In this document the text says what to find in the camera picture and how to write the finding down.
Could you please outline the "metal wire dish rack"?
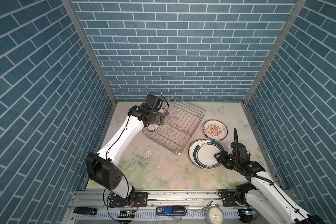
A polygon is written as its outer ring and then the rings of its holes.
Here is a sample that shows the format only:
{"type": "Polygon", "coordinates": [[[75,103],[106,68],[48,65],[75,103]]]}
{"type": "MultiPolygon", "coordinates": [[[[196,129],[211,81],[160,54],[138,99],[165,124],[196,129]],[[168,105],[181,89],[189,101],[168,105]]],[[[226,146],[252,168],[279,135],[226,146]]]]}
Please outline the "metal wire dish rack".
{"type": "Polygon", "coordinates": [[[142,131],[150,140],[180,155],[200,125],[206,110],[175,96],[163,103],[161,111],[168,109],[164,125],[150,125],[142,131]]]}

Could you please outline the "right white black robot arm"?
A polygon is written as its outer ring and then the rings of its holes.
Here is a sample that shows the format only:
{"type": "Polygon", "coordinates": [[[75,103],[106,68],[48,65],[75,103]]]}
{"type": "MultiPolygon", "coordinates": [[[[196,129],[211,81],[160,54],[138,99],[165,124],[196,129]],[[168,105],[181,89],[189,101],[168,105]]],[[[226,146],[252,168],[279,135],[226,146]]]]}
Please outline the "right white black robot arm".
{"type": "Polygon", "coordinates": [[[232,153],[222,151],[214,155],[225,168],[234,170],[247,179],[238,185],[235,201],[241,206],[252,206],[271,224],[323,224],[318,215],[311,215],[292,200],[270,177],[265,168],[250,160],[243,144],[233,142],[232,153]]]}

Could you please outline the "thin red rim plate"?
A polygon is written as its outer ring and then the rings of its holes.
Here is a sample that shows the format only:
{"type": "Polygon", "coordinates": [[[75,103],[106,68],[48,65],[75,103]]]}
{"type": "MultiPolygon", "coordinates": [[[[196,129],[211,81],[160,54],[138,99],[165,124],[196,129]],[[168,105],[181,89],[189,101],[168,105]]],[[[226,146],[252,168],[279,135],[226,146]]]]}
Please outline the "thin red rim plate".
{"type": "Polygon", "coordinates": [[[203,124],[204,135],[211,140],[221,141],[228,135],[228,129],[221,121],[211,119],[203,124]]]}

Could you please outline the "red ring plate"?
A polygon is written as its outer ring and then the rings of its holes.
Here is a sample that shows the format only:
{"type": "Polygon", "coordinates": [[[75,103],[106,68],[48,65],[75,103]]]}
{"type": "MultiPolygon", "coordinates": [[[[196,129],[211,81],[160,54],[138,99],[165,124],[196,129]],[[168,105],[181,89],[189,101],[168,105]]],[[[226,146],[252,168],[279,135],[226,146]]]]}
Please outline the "red ring plate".
{"type": "Polygon", "coordinates": [[[215,169],[221,165],[214,157],[224,151],[221,144],[216,141],[197,140],[188,149],[191,162],[200,169],[215,169]]]}

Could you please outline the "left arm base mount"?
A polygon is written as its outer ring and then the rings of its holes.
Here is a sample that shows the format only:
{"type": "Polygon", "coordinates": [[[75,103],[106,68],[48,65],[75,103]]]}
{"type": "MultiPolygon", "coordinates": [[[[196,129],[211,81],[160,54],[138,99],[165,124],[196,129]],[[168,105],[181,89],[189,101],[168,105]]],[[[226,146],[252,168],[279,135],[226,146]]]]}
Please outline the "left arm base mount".
{"type": "Polygon", "coordinates": [[[135,192],[131,193],[127,199],[120,197],[119,195],[110,192],[108,195],[110,208],[123,208],[123,207],[146,207],[148,201],[147,192],[135,192]]]}

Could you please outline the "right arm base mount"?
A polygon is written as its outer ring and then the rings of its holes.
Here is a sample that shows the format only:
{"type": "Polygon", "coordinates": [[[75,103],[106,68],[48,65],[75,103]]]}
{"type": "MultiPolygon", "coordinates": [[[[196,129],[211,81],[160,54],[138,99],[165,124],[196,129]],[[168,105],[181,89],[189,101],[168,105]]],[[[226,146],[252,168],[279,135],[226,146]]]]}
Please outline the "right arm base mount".
{"type": "Polygon", "coordinates": [[[247,192],[241,190],[229,191],[229,190],[219,190],[217,195],[221,198],[223,206],[239,206],[239,207],[253,207],[247,202],[247,192]]]}

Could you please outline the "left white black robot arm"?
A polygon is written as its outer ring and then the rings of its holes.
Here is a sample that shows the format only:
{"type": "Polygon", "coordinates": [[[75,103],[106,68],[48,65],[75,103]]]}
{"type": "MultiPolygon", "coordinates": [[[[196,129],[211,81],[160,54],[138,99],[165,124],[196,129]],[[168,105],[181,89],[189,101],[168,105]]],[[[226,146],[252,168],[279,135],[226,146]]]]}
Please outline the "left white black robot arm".
{"type": "Polygon", "coordinates": [[[143,103],[131,107],[113,138],[97,153],[89,153],[85,159],[89,179],[115,194],[120,200],[120,206],[133,203],[135,188],[118,168],[119,161],[142,129],[150,125],[163,125],[164,117],[165,110],[161,105],[143,103]]]}

